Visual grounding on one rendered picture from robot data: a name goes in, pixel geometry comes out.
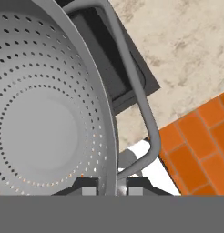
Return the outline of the dark grey sink basin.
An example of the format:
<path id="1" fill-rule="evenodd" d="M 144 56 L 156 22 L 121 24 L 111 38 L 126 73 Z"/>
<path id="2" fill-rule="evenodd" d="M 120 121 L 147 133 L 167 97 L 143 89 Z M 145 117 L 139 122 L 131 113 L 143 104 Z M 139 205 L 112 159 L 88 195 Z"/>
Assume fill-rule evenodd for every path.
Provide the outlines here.
<path id="1" fill-rule="evenodd" d="M 137 98 L 130 85 L 127 71 L 122 63 L 104 10 L 99 7 L 81 9 L 74 12 L 70 18 L 87 43 L 87 47 L 95 60 L 110 95 L 115 114 L 117 115 L 136 104 Z M 141 85 L 146 96 L 149 96 L 158 91 L 160 85 L 120 19 L 118 19 L 118 22 L 136 66 Z"/>

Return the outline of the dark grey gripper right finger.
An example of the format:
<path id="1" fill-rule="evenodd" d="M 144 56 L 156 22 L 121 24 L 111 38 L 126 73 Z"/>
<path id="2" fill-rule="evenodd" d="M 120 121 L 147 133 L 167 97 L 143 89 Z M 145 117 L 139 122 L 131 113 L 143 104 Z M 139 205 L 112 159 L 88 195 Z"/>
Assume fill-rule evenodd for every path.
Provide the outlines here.
<path id="1" fill-rule="evenodd" d="M 154 187 L 146 177 L 128 177 L 126 180 L 128 196 L 170 196 L 170 193 Z"/>

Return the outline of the grey metal colander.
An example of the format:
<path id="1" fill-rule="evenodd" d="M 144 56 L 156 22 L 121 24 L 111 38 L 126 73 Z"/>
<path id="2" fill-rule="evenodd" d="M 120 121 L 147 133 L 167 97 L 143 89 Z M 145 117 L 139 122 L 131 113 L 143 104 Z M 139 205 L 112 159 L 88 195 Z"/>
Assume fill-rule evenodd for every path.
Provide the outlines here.
<path id="1" fill-rule="evenodd" d="M 106 86 L 70 16 L 101 8 L 137 97 L 150 149 L 118 167 L 117 122 Z M 52 196 L 93 181 L 100 196 L 156 160 L 160 136 L 108 0 L 0 0 L 0 195 Z"/>

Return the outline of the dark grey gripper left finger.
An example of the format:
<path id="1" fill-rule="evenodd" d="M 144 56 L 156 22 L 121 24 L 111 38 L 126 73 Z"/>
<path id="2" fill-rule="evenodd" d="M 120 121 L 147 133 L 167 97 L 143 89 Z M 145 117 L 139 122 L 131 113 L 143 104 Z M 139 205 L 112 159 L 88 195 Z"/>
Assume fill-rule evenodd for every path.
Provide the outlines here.
<path id="1" fill-rule="evenodd" d="M 97 177 L 78 177 L 71 187 L 55 193 L 55 196 L 97 196 Z"/>

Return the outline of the white cupboard front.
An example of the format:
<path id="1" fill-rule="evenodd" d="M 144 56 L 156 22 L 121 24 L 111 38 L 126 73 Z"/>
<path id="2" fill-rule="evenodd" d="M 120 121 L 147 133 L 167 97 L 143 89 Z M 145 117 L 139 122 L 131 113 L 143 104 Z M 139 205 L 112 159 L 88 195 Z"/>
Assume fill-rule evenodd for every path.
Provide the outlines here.
<path id="1" fill-rule="evenodd" d="M 118 171 L 122 171 L 130 166 L 145 155 L 149 149 L 150 145 L 146 139 L 126 148 L 119 154 Z M 132 177 L 146 177 L 154 187 L 166 191 L 171 195 L 180 196 L 180 192 L 165 168 L 164 162 L 159 157 L 148 167 L 132 175 Z"/>

